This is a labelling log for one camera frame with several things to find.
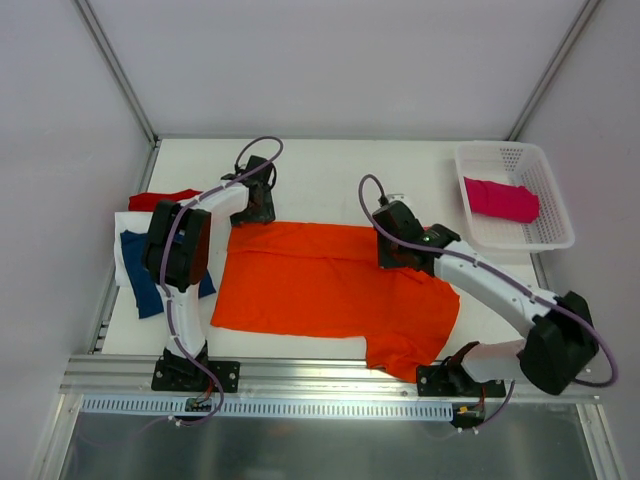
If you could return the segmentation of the orange t shirt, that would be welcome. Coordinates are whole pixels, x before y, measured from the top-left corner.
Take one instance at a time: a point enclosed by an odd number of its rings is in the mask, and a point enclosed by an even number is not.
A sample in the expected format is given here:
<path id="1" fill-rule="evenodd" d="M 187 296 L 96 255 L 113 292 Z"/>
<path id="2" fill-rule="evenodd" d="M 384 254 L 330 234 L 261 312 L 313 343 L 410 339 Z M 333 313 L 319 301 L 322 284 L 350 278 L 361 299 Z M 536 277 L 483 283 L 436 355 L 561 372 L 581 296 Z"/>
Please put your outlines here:
<path id="1" fill-rule="evenodd" d="M 360 226 L 275 222 L 231 231 L 215 327 L 320 338 L 362 337 L 368 367 L 415 382 L 455 326 L 446 282 L 377 262 L 376 233 Z"/>

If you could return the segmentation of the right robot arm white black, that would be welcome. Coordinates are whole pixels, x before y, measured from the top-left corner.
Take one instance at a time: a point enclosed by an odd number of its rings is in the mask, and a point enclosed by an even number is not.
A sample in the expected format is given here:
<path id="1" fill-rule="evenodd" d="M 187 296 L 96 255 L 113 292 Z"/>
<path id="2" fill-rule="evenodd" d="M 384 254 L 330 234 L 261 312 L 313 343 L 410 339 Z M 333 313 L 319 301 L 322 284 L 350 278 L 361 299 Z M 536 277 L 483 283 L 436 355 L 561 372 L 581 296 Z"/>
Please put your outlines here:
<path id="1" fill-rule="evenodd" d="M 464 345 L 445 362 L 439 379 L 459 395 L 494 380 L 527 382 L 559 395 L 599 351 L 586 300 L 569 292 L 525 286 L 479 255 L 441 224 L 423 227 L 400 200 L 381 198 L 372 218 L 379 257 L 449 283 L 497 313 L 519 334 L 516 341 Z"/>

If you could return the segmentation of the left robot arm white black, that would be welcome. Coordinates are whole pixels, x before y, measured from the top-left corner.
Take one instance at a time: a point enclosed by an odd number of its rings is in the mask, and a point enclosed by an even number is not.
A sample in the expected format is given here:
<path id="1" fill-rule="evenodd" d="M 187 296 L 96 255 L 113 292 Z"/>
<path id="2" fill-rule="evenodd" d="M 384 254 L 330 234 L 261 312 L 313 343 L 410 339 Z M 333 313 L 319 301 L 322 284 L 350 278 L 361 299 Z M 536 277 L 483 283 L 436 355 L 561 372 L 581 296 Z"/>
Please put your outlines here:
<path id="1" fill-rule="evenodd" d="M 169 338 L 156 362 L 152 389 L 195 391 L 212 384 L 208 345 L 199 315 L 199 292 L 208 273 L 212 224 L 233 227 L 275 221 L 273 163 L 252 155 L 246 166 L 222 177 L 210 192 L 184 205 L 158 202 L 143 250 L 142 265 L 151 276 L 167 317 Z"/>

